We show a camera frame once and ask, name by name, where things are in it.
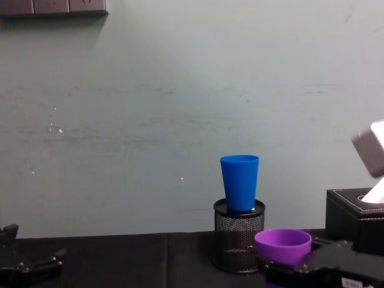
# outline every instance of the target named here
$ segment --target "black mesh pen holder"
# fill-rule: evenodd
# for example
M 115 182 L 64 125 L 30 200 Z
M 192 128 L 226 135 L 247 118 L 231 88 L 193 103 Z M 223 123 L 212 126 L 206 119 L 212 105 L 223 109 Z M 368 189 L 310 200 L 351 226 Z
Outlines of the black mesh pen holder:
M 257 249 L 254 236 L 264 229 L 265 205 L 255 200 L 255 209 L 247 212 L 228 211 L 225 199 L 214 204 L 215 240 L 212 261 L 228 273 L 257 272 Z

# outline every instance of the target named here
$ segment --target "power outlet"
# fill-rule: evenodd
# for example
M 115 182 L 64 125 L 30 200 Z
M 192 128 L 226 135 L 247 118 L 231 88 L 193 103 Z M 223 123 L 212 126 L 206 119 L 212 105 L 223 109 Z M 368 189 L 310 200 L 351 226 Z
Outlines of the power outlet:
M 32 0 L 0 0 L 0 16 L 33 14 Z
M 35 14 L 69 13 L 68 0 L 34 0 Z
M 70 0 L 71 12 L 102 12 L 106 13 L 106 0 Z

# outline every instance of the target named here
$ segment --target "cup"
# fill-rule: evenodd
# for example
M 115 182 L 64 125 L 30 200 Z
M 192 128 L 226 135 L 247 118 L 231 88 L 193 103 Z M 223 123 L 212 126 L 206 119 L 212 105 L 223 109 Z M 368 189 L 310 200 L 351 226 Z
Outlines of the cup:
M 236 212 L 252 210 L 256 198 L 258 156 L 224 156 L 220 164 L 228 209 Z
M 274 262 L 298 265 L 311 253 L 312 237 L 305 231 L 295 229 L 271 229 L 254 237 L 258 254 Z M 282 288 L 267 283 L 268 288 Z

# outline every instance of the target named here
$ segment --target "black tissue box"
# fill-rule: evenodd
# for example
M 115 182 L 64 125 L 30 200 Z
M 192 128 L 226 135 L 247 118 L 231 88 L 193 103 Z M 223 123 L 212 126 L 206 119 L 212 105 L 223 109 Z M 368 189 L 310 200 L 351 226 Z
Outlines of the black tissue box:
M 352 241 L 357 252 L 384 256 L 384 204 L 361 201 L 370 190 L 327 190 L 326 237 Z

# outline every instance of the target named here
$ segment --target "table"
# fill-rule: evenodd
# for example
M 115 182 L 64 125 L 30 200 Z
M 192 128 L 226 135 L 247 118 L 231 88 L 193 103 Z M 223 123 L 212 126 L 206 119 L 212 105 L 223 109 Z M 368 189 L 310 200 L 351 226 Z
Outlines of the table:
M 322 230 L 312 230 L 321 236 Z M 18 239 L 31 260 L 66 248 L 60 279 L 36 288 L 255 288 L 261 275 L 232 275 L 211 263 L 213 232 Z

